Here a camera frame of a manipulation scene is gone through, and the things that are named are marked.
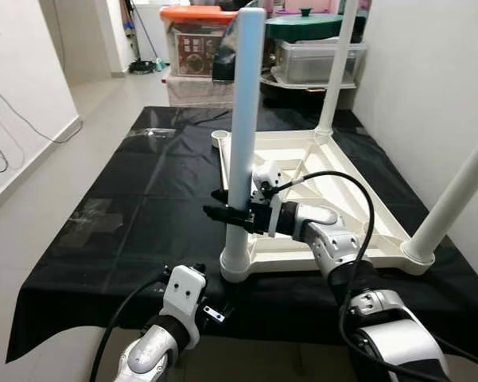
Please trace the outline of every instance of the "table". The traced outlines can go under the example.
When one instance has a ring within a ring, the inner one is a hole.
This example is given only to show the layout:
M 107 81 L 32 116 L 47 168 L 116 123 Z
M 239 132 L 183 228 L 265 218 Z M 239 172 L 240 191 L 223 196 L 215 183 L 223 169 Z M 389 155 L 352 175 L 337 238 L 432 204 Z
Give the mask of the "table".
M 260 109 L 258 130 L 302 130 L 317 115 Z M 349 111 L 333 135 L 409 234 L 427 210 Z M 146 107 L 103 172 L 25 280 L 14 313 L 7 361 L 62 330 L 106 326 L 120 302 L 165 264 L 204 263 L 208 304 L 233 303 L 226 325 L 202 334 L 341 344 L 337 308 L 318 272 L 252 275 L 234 286 L 220 278 L 225 225 L 202 205 L 216 203 L 220 163 L 210 133 L 231 128 L 224 109 Z M 478 356 L 478 276 L 449 239 L 421 277 L 381 270 L 426 327 Z M 161 307 L 162 286 L 133 299 L 119 325 L 139 329 Z

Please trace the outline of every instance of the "tiled floor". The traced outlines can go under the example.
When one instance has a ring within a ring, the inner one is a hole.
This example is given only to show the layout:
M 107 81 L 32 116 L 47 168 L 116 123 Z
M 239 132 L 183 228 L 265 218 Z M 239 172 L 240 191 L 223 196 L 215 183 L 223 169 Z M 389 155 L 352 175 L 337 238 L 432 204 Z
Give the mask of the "tiled floor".
M 84 382 L 102 333 L 93 327 L 60 333 L 4 365 L 19 287 L 145 105 L 168 106 L 162 73 L 113 80 L 112 93 L 84 129 L 59 146 L 0 208 L 0 382 Z M 99 86 L 99 94 L 108 92 Z M 87 110 L 95 107 L 84 105 Z M 113 380 L 120 352 L 136 333 L 117 330 L 105 352 L 99 381 Z M 456 381 L 478 381 L 478 369 L 453 357 Z M 353 381 L 343 348 L 204 338 L 173 369 L 171 381 Z

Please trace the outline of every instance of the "plastic storage box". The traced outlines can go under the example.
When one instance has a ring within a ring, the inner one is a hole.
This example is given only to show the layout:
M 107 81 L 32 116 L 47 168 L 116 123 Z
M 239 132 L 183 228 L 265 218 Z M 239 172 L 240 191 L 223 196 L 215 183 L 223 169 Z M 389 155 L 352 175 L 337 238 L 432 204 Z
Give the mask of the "plastic storage box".
M 278 45 L 278 67 L 273 73 L 286 84 L 327 84 L 337 49 L 337 40 L 319 42 L 286 41 Z M 356 65 L 366 50 L 365 44 L 350 44 L 343 82 L 353 83 Z
M 169 6 L 161 10 L 172 76 L 212 76 L 214 55 L 237 12 L 219 6 Z

